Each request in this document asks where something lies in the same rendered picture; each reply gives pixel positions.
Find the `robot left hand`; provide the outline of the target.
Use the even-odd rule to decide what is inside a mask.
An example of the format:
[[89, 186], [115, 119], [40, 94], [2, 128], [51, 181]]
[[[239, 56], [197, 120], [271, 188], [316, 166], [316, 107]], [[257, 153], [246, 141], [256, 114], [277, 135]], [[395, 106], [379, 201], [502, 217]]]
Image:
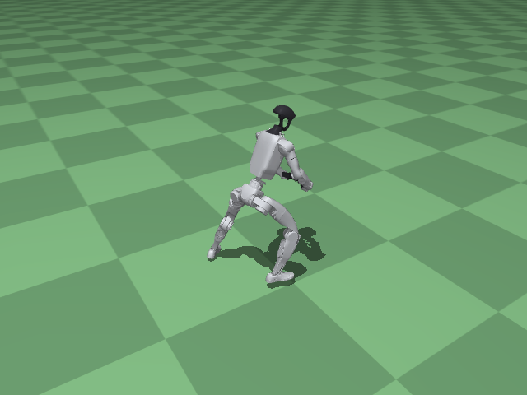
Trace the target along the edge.
[[[292, 176], [291, 176], [291, 173], [287, 173], [287, 172], [282, 172], [282, 177], [285, 177], [287, 178], [287, 180], [289, 179], [293, 179]], [[293, 179], [294, 180], [294, 179]], [[297, 180], [298, 181], [298, 180]]]

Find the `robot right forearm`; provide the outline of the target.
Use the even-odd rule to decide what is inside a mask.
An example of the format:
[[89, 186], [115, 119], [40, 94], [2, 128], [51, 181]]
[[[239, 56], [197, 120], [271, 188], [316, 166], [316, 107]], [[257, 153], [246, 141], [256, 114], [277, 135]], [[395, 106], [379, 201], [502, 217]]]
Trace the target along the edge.
[[302, 184], [303, 186], [303, 188], [301, 189], [307, 192], [312, 189], [313, 183], [310, 181], [310, 179], [308, 178], [308, 176], [306, 175], [305, 171], [302, 168], [300, 169], [300, 171], [301, 171], [301, 176], [303, 177], [303, 179], [298, 179], [298, 182]]

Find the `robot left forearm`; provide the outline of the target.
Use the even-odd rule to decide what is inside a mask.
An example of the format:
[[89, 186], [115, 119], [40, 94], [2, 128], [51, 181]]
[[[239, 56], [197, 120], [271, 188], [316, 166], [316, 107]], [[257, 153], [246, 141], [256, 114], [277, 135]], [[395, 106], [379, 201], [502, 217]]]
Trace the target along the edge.
[[281, 166], [279, 166], [276, 174], [279, 175], [282, 179], [287, 179], [285, 177], [282, 177], [282, 172], [286, 172], [286, 171], [283, 170], [283, 168]]

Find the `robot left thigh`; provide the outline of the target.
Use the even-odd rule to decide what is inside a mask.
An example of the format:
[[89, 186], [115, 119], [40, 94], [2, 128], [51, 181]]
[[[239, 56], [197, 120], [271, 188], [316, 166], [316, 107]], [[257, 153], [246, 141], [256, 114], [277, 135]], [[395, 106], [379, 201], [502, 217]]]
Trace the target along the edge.
[[234, 224], [234, 219], [236, 218], [237, 213], [239, 210], [245, 205], [239, 198], [239, 192], [241, 190], [241, 187], [235, 188], [233, 191], [231, 191], [230, 196], [231, 199], [229, 201], [229, 207], [227, 210], [227, 213], [225, 215], [226, 219], [222, 225], [222, 230], [230, 230], [231, 227]]

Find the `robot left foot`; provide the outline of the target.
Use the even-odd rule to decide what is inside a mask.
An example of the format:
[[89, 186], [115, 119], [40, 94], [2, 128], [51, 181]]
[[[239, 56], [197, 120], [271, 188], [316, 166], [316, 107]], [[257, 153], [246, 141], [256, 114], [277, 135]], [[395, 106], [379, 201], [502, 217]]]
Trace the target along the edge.
[[[212, 247], [211, 247], [211, 248], [212, 248]], [[221, 250], [221, 246], [218, 245], [216, 251], [214, 251], [214, 249], [211, 249], [211, 248], [208, 250], [207, 257], [210, 258], [210, 259], [213, 259], [213, 258], [215, 258], [215, 256], [220, 252], [220, 250]]]

